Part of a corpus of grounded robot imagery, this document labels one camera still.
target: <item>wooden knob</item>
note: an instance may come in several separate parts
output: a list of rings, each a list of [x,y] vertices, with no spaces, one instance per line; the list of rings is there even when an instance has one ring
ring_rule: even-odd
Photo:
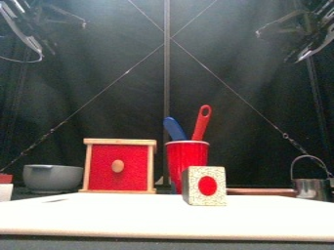
[[[121,160],[115,160],[111,164],[111,169],[115,173],[120,173],[124,169],[124,162]]]

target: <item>metal bowl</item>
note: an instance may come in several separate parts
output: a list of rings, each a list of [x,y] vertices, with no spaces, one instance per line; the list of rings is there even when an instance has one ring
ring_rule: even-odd
[[[33,193],[71,192],[79,188],[84,169],[61,165],[25,165],[24,182]]]

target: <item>stainless steel pot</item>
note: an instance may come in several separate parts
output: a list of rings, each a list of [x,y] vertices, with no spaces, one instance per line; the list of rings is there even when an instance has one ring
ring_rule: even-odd
[[[73,191],[81,182],[84,169],[61,165],[25,165],[24,182],[35,193]]]
[[[321,168],[325,170],[327,179],[294,179],[294,165],[298,160],[303,158],[310,158],[319,163]],[[327,171],[326,165],[319,158],[313,155],[302,155],[295,158],[291,163],[291,181],[294,185],[294,190],[298,195],[297,198],[321,200],[321,201],[333,201],[333,193],[330,186],[330,172]]]

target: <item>table surface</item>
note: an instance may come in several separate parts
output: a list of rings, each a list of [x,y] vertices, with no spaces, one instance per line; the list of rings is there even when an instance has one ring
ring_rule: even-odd
[[[0,203],[0,234],[334,242],[334,203],[227,195],[191,206],[182,195],[69,193]]]

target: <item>red circle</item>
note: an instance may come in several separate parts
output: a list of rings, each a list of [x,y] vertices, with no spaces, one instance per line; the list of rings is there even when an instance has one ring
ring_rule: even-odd
[[[203,195],[212,195],[216,191],[216,182],[214,178],[211,178],[210,176],[203,176],[198,181],[198,189]]]

